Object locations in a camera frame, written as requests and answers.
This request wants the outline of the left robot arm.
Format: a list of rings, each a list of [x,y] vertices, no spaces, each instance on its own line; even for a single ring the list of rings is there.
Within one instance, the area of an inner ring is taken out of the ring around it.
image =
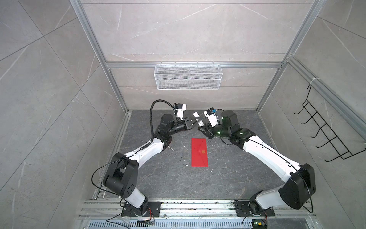
[[[153,132],[152,140],[127,154],[116,153],[112,157],[103,185],[123,198],[136,216],[143,216],[148,209],[148,198],[137,188],[139,168],[167,149],[173,134],[191,130],[196,122],[196,119],[188,117],[175,120],[171,114],[164,114]]]

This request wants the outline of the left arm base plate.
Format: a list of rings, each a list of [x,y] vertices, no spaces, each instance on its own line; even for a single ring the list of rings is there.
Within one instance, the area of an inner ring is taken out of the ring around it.
[[[140,208],[136,208],[130,203],[124,203],[122,216],[125,217],[159,217],[161,211],[161,202],[149,201],[143,203]]]

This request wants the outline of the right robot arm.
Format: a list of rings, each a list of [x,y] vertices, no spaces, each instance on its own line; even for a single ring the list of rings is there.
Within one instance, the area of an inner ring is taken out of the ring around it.
[[[265,143],[257,134],[240,127],[236,113],[211,108],[202,114],[194,113],[199,130],[209,139],[226,138],[231,145],[250,153],[275,172],[284,184],[278,188],[255,193],[249,200],[251,214],[259,216],[266,210],[287,205],[299,210],[312,201],[316,192],[315,171],[309,164],[299,164]]]

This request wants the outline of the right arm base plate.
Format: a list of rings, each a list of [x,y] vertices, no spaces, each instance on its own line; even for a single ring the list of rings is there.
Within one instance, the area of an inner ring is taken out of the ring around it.
[[[257,204],[250,202],[250,201],[234,200],[233,205],[234,205],[236,214],[239,217],[249,217],[249,216],[274,217],[275,216],[273,208],[262,209]]]

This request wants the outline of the red envelope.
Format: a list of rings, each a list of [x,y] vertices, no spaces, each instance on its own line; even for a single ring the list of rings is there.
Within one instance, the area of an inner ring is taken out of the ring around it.
[[[207,142],[205,138],[192,138],[191,165],[192,167],[208,167]]]

